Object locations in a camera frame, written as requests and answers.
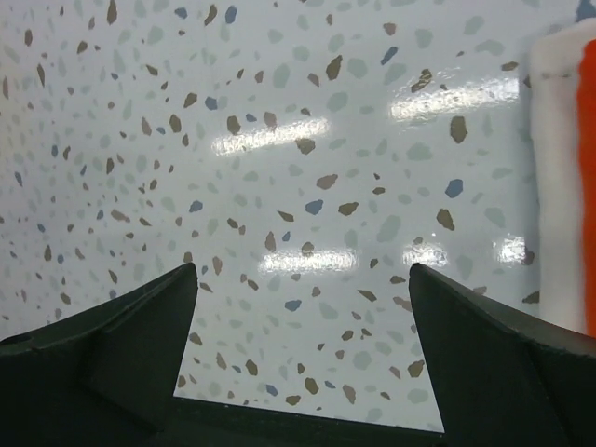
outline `orange fabric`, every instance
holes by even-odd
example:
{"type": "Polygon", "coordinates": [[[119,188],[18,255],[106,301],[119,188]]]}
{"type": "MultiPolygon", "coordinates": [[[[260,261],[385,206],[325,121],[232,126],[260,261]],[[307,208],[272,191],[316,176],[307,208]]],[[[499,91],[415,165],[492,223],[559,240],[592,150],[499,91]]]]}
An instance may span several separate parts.
{"type": "Polygon", "coordinates": [[[576,94],[578,164],[584,194],[582,228],[586,325],[596,337],[596,40],[584,48],[576,94]]]}

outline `blue speck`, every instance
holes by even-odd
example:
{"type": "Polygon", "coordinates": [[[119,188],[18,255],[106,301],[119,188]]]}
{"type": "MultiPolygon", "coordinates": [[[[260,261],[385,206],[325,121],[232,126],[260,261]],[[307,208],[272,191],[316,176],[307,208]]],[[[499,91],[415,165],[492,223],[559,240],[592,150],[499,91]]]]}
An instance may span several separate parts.
{"type": "Polygon", "coordinates": [[[273,385],[265,385],[264,389],[267,390],[267,393],[269,393],[271,396],[275,397],[278,393],[278,389],[275,388],[273,385]]]}
{"type": "Polygon", "coordinates": [[[231,6],[227,9],[227,11],[225,11],[225,22],[226,23],[234,23],[234,21],[236,21],[236,14],[238,13],[238,10],[235,6],[231,6]]]}
{"type": "Polygon", "coordinates": [[[207,97],[205,100],[205,105],[209,110],[217,110],[217,100],[211,96],[207,97]]]}
{"type": "Polygon", "coordinates": [[[174,10],[174,14],[176,14],[181,19],[186,19],[188,17],[188,13],[186,12],[185,7],[179,7],[178,9],[174,10]]]}
{"type": "Polygon", "coordinates": [[[301,304],[302,304],[302,301],[300,301],[300,300],[292,300],[292,301],[286,302],[285,307],[290,312],[294,312],[294,311],[298,310],[298,307],[300,307],[301,304]]]}
{"type": "Polygon", "coordinates": [[[449,182],[447,185],[447,189],[445,189],[445,194],[449,198],[456,198],[464,191],[464,181],[461,179],[454,179],[449,182]]]}
{"type": "Polygon", "coordinates": [[[306,212],[317,215],[321,208],[323,208],[323,201],[321,199],[309,202],[305,206],[306,212]]]}
{"type": "Polygon", "coordinates": [[[203,209],[203,204],[202,202],[199,202],[198,200],[195,200],[193,203],[191,203],[190,208],[188,209],[189,212],[197,212],[197,211],[201,211],[203,209]]]}
{"type": "Polygon", "coordinates": [[[381,59],[381,65],[385,65],[386,63],[388,63],[391,60],[391,58],[396,54],[398,54],[397,47],[391,47],[390,49],[388,49],[387,53],[385,53],[385,56],[383,56],[383,58],[381,59]]]}
{"type": "Polygon", "coordinates": [[[576,21],[596,17],[596,7],[590,0],[579,0],[579,5],[576,9],[576,21]]]}

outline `glossy white surface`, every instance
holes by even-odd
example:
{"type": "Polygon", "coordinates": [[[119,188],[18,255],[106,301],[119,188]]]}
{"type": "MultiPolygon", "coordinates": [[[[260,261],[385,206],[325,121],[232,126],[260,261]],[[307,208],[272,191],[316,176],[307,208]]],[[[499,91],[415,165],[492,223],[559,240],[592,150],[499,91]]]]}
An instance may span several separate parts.
{"type": "Polygon", "coordinates": [[[0,335],[192,260],[177,395],[441,430],[408,267],[535,312],[526,53],[576,4],[27,3],[0,1],[0,335]]]}

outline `terrazzo surface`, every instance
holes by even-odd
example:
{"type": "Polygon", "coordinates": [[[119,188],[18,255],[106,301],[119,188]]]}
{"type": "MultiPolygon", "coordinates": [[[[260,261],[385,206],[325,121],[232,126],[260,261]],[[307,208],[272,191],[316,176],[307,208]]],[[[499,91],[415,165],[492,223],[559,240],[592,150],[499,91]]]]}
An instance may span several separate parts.
{"type": "Polygon", "coordinates": [[[442,430],[408,268],[535,313],[527,51],[589,7],[0,0],[0,337],[192,261],[176,395],[442,430]]]}

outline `white fabric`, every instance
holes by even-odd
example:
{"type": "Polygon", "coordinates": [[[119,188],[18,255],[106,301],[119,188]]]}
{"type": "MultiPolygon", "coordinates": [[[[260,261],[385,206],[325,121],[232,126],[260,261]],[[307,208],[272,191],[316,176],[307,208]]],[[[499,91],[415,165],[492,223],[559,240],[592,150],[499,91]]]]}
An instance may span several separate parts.
{"type": "Polygon", "coordinates": [[[532,137],[540,200],[540,317],[585,332],[583,194],[577,165],[577,67],[596,19],[540,39],[531,51],[532,137]]]}

